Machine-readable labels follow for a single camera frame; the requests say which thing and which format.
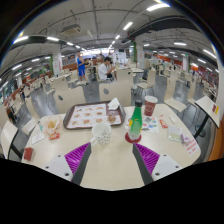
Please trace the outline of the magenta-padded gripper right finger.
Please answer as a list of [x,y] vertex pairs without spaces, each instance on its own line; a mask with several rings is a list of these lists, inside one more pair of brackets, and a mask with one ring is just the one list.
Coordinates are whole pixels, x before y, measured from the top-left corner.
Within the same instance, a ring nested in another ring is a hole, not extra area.
[[158,154],[137,143],[133,144],[132,153],[135,156],[145,185],[182,169],[182,166],[169,155]]

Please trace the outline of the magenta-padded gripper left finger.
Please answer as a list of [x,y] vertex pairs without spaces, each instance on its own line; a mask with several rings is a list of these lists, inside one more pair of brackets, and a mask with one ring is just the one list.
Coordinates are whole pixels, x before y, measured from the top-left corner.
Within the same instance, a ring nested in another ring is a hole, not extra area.
[[56,155],[43,169],[80,185],[90,154],[91,144],[86,143],[65,155]]

